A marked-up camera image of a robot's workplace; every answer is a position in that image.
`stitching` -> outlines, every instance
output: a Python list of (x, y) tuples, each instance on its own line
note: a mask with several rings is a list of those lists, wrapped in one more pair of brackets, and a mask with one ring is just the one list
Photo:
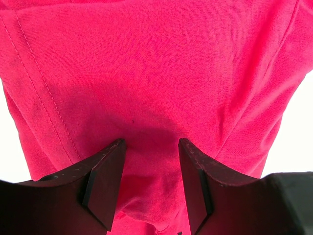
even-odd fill
[[(272, 61), (274, 60), (275, 56), (278, 54), (278, 52), (280, 51), (281, 47), (282, 47), (283, 44), (285, 43), (285, 40), (286, 40), (286, 38), (287, 38), (287, 36), (288, 36), (288, 34), (289, 34), (289, 31), (290, 31), (290, 29), (291, 29), (291, 25), (292, 25), (292, 23), (294, 22), (295, 17), (296, 17), (296, 15), (297, 15), (297, 12), (298, 12), (298, 9), (299, 9), (299, 5), (300, 5), (299, 2), (300, 2), (300, 0), (297, 0), (296, 3), (295, 3), (294, 9), (293, 9), (293, 13), (292, 13), (292, 15), (291, 15), (291, 19), (290, 19), (289, 24), (288, 24), (288, 26), (287, 26), (287, 28), (286, 28), (286, 31), (285, 31), (285, 33), (284, 33), (284, 35), (283, 35), (282, 40), (281, 40), (280, 43), (279, 43), (278, 48), (276, 49), (275, 53), (273, 54), (271, 60), (270, 60), (269, 63), (268, 63), (268, 66), (267, 66), (267, 68), (266, 68), (266, 70), (265, 70), (265, 73), (264, 73), (264, 75), (263, 75), (262, 80), (264, 79), (265, 75), (267, 74), (267, 72), (268, 72), (268, 70), (269, 70), (269, 68), (270, 68), (270, 66), (271, 66), (271, 64), (272, 64)], [(250, 100), (249, 104), (247, 105), (247, 107), (250, 105), (250, 103), (251, 103), (251, 101), (253, 100), (253, 98), (254, 98), (254, 96), (251, 98), (251, 100)], [(232, 129), (232, 131), (229, 133), (227, 139), (225, 140), (225, 142), (224, 142), (223, 145), (221, 146), (220, 150), (219, 150), (218, 153), (216, 154), (216, 157), (215, 157), (216, 160), (218, 159), (219, 153), (220, 153), (221, 150), (223, 149), (224, 145), (226, 144), (227, 140), (228, 140), (229, 137), (231, 136), (232, 132), (235, 130), (235, 128), (237, 127), (237, 125), (238, 125), (239, 121), (241, 120), (242, 116), (243, 116), (244, 113), (246, 112), (246, 109), (245, 109), (245, 111), (243, 111), (243, 113), (241, 114), (241, 117), (238, 119), (236, 125), (234, 126), (234, 128)]]
[(18, 21), (18, 23), (19, 23), (20, 29), (21, 29), (21, 31), (22, 31), (22, 33), (23, 33), (23, 36), (24, 36), (25, 41), (26, 41), (26, 43), (27, 43), (27, 45), (28, 45), (28, 48), (29, 48), (29, 50), (30, 50), (30, 52), (31, 52), (31, 55), (33, 56), (34, 61), (35, 61), (35, 63), (37, 64), (37, 67), (38, 67), (38, 69), (39, 69), (39, 72), (40, 72), (40, 74), (41, 74), (41, 76), (42, 76), (42, 78), (43, 78), (45, 87), (47, 88), (47, 90), (48, 90), (48, 92), (49, 92), (49, 94), (50, 94), (50, 97), (51, 97), (51, 99), (52, 99), (52, 101), (53, 101), (54, 107), (55, 107), (55, 109), (56, 109), (56, 111), (57, 111), (57, 113), (58, 113), (58, 115), (59, 115), (59, 118), (61, 119), (62, 124), (63, 124), (63, 126), (65, 127), (65, 129), (66, 129), (66, 131), (67, 131), (67, 135), (68, 135), (68, 137), (69, 137), (69, 139), (70, 139), (70, 141), (71, 141), (71, 143), (72, 143), (72, 145), (73, 145), (73, 147), (74, 147), (74, 149), (75, 149), (75, 152), (76, 152), (78, 158), (81, 159), (81, 157), (80, 157), (79, 154), (78, 154), (77, 148), (76, 148), (76, 146), (75, 146), (75, 144), (74, 144), (74, 142), (73, 142), (73, 140), (72, 140), (72, 137), (70, 136), (70, 133), (69, 133), (69, 131), (68, 131), (68, 129), (67, 129), (67, 126), (65, 125), (64, 120), (63, 120), (63, 118), (61, 117), (61, 114), (60, 114), (60, 112), (59, 112), (59, 109), (58, 109), (58, 107), (57, 107), (57, 104), (56, 104), (55, 101), (54, 101), (54, 98), (53, 98), (53, 96), (52, 96), (52, 93), (50, 92), (50, 89), (49, 89), (49, 87), (48, 87), (48, 85), (47, 85), (47, 82), (46, 82), (46, 80), (45, 80), (44, 74), (43, 74), (41, 68), (39, 67), (39, 64), (38, 64), (38, 62), (37, 62), (37, 60), (36, 60), (36, 58), (35, 58), (34, 52), (33, 52), (33, 50), (31, 49), (30, 44), (28, 43), (28, 40), (27, 40), (27, 38), (26, 38), (26, 35), (25, 35), (25, 33), (24, 33), (24, 30), (22, 29), (22, 26), (21, 26), (21, 23), (20, 23), (20, 20), (19, 20), (19, 17), (18, 17), (17, 14), (16, 14), (16, 19), (17, 19), (17, 21)]
[(2, 24), (3, 24), (3, 26), (4, 26), (4, 29), (5, 29), (6, 33), (8, 34), (8, 36), (9, 36), (9, 38), (10, 38), (10, 40), (11, 40), (11, 44), (13, 45), (14, 50), (16, 51), (17, 56), (18, 56), (18, 58), (19, 58), (21, 64), (23, 65), (24, 70), (25, 70), (25, 72), (26, 72), (26, 74), (27, 74), (27, 76), (28, 76), (28, 78), (29, 78), (29, 80), (30, 80), (30, 82), (31, 82), (31, 84), (32, 84), (32, 86), (33, 86), (35, 92), (36, 92), (36, 96), (38, 97), (39, 101), (41, 102), (42, 106), (44, 107), (45, 112), (47, 113), (47, 115), (48, 115), (48, 117), (49, 117), (50, 123), (51, 123), (51, 125), (53, 126), (53, 130), (54, 130), (54, 132), (56, 133), (56, 135), (57, 135), (57, 137), (58, 137), (58, 139), (59, 139), (59, 141), (60, 141), (60, 144), (61, 144), (61, 146), (62, 146), (64, 152), (66, 153), (66, 155), (67, 155), (68, 159), (70, 160), (70, 162), (73, 164), (72, 160), (69, 158), (67, 152), (65, 151), (64, 146), (62, 145), (61, 139), (60, 139), (60, 137), (59, 137), (59, 135), (58, 135), (58, 133), (57, 133), (57, 131), (56, 131), (56, 128), (55, 128), (54, 124), (52, 123), (51, 117), (50, 117), (50, 115), (49, 115), (49, 113), (48, 113), (48, 111), (47, 111), (47, 109), (46, 109), (46, 107), (45, 107), (43, 101), (40, 99), (40, 97), (39, 97), (39, 95), (38, 95), (38, 92), (37, 92), (36, 89), (35, 89), (34, 83), (33, 83), (32, 79), (30, 78), (30, 75), (29, 75), (28, 71), (26, 70), (25, 64), (23, 63), (23, 61), (22, 61), (22, 59), (21, 59), (21, 57), (20, 57), (20, 54), (19, 54), (19, 52), (18, 52), (16, 46), (14, 45), (13, 40), (12, 40), (12, 38), (11, 38), (11, 35), (10, 35), (10, 33), (9, 33), (8, 29), (7, 29), (7, 27), (5, 26), (4, 21), (3, 21), (3, 19), (2, 19), (1, 16), (0, 16), (0, 19), (1, 19), (1, 21), (2, 21)]

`red fabric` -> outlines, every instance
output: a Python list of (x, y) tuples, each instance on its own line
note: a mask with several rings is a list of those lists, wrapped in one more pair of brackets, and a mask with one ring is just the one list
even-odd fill
[(0, 77), (34, 180), (128, 144), (112, 235), (190, 234), (179, 138), (260, 177), (313, 68), (311, 0), (2, 0)]

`white surface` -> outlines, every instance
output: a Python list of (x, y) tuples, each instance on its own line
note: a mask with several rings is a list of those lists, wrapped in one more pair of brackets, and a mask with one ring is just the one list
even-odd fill
[[(313, 171), (313, 72), (301, 83), (284, 112), (262, 177), (275, 172)], [(30, 179), (18, 132), (0, 83), (0, 179)]]

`red t-shirt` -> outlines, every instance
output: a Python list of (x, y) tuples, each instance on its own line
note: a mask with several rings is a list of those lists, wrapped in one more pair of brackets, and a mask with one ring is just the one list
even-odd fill
[(311, 0), (2, 0), (0, 9), (0, 77), (32, 178), (117, 138), (128, 144), (112, 235), (190, 234), (179, 138), (260, 177), (313, 68)]

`crumpled fabric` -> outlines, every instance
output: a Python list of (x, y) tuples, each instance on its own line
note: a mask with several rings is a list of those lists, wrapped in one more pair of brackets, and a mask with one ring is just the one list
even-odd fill
[(127, 142), (111, 235), (190, 234), (179, 138), (260, 177), (312, 53), (311, 0), (0, 1), (32, 179)]

